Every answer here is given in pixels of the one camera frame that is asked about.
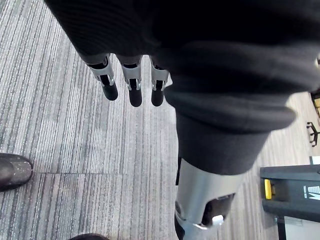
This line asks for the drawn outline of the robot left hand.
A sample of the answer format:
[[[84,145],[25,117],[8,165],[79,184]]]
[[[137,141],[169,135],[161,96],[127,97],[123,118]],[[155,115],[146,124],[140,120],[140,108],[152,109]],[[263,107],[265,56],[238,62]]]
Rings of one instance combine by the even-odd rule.
[[[48,0],[47,7],[94,73],[108,54],[127,85],[142,55],[172,84],[179,170],[174,225],[202,239],[226,217],[243,175],[269,134],[296,117],[295,93],[320,86],[317,0]]]

